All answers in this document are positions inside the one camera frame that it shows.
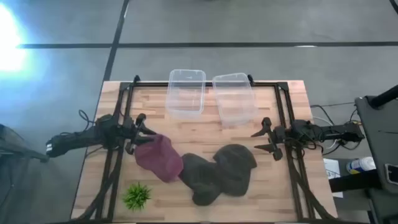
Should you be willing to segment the grey cart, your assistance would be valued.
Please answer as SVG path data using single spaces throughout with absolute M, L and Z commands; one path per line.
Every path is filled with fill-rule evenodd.
M 379 224 L 398 224 L 398 98 L 374 109 L 368 96 L 355 99 L 382 189 L 375 200 Z

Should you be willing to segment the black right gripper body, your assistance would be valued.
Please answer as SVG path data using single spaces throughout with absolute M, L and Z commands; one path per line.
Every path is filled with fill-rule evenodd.
M 271 129 L 271 125 L 272 123 L 269 117 L 263 118 L 262 126 L 269 127 L 269 132 L 267 133 L 268 142 L 275 146 L 275 151 L 271 153 L 274 160 L 279 161 L 283 157 L 282 149 L 278 147 L 278 144 L 284 144 L 287 154 L 292 157 L 293 139 L 289 136 L 289 133 L 283 126 L 276 126 L 274 129 Z

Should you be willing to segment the white bottle with blue label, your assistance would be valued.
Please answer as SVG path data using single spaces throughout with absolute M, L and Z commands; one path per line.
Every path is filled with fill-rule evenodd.
M 346 165 L 346 170 L 349 174 L 359 174 L 362 172 L 375 170 L 376 166 L 372 157 L 363 157 L 360 159 L 355 159 L 348 162 Z

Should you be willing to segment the green plant in white pot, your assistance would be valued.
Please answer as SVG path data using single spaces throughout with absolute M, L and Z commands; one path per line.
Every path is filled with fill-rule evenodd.
M 126 208 L 132 211 L 144 209 L 146 202 L 150 199 L 151 189 L 140 182 L 131 184 L 123 195 Z

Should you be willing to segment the dark olive cap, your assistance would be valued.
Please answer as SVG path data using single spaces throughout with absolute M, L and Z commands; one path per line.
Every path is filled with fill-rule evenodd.
M 215 162 L 192 153 L 182 156 L 183 169 L 178 175 L 192 192 L 192 201 L 198 206 L 212 204 L 221 194 L 221 181 Z
M 241 197 L 246 194 L 251 171 L 257 167 L 253 153 L 241 144 L 228 144 L 213 156 L 224 194 Z

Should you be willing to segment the black metal table frame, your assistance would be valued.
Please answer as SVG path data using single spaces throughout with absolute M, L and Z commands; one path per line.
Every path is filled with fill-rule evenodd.
M 257 160 L 249 189 L 242 197 L 219 196 L 209 206 L 192 202 L 192 191 L 181 181 L 162 182 L 151 171 L 136 164 L 125 152 L 110 152 L 98 146 L 90 147 L 83 163 L 72 218 L 78 218 L 89 207 L 100 190 L 104 168 L 116 170 L 118 177 L 110 186 L 99 209 L 90 217 L 92 223 L 269 223 L 296 222 L 300 218 L 317 217 L 318 213 L 305 199 L 299 186 L 290 181 L 289 167 L 305 170 L 310 190 L 332 216 L 336 206 L 329 186 L 323 156 L 318 149 L 307 149 L 302 160 L 285 155 L 275 161 L 266 151 L 254 146 L 266 144 L 267 137 L 252 138 L 269 117 L 274 126 L 289 126 L 293 118 L 311 119 L 305 85 L 301 80 L 256 81 L 253 86 L 256 117 L 243 125 L 225 128 L 220 121 L 211 82 L 206 84 L 204 109 L 201 115 L 188 119 L 172 116 L 165 107 L 166 82 L 135 82 L 123 94 L 122 111 L 132 117 L 144 113 L 146 126 L 168 136 L 176 151 L 188 152 L 211 159 L 227 144 L 247 146 Z M 126 208 L 123 195 L 131 184 L 140 182 L 151 189 L 151 199 L 144 209 Z

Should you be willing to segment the black shelf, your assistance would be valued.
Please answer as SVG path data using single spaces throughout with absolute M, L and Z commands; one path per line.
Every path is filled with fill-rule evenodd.
M 332 192 L 345 192 L 361 189 L 382 189 L 377 170 L 350 174 L 329 180 Z

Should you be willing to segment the clear plastic container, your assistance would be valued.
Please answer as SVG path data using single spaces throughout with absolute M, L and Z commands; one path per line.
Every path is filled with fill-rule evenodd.
M 165 101 L 167 111 L 183 118 L 199 116 L 204 107 L 205 84 L 203 70 L 172 70 Z
M 257 114 L 255 96 L 245 73 L 215 76 L 212 85 L 224 127 L 245 124 L 254 119 Z

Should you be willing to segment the black bar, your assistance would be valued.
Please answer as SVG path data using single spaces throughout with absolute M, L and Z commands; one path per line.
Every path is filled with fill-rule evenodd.
M 374 108 L 380 108 L 386 103 L 398 98 L 398 85 L 392 87 L 391 89 L 377 95 L 377 96 L 368 96 L 369 105 Z

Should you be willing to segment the white paper box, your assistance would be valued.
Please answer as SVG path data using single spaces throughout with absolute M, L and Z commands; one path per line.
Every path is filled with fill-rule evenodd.
M 337 160 L 324 159 L 323 161 L 328 179 L 335 179 L 340 177 L 340 167 Z

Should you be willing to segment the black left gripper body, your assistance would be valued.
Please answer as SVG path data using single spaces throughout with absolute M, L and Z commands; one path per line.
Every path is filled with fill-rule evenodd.
M 144 125 L 144 121 L 146 120 L 146 115 L 141 113 L 137 116 L 136 121 L 138 124 L 134 122 L 134 120 L 129 116 L 123 122 L 124 128 L 124 137 L 129 139 L 130 141 L 126 144 L 125 150 L 128 154 L 134 154 L 134 147 L 140 146 L 136 145 L 136 137 L 140 136 L 141 126 Z

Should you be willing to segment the maroon cap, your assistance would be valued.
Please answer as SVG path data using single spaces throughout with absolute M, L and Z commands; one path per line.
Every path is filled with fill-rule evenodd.
M 137 146 L 134 151 L 136 163 L 154 173 L 163 182 L 175 181 L 183 170 L 183 160 L 173 148 L 171 140 L 156 134 L 154 140 Z

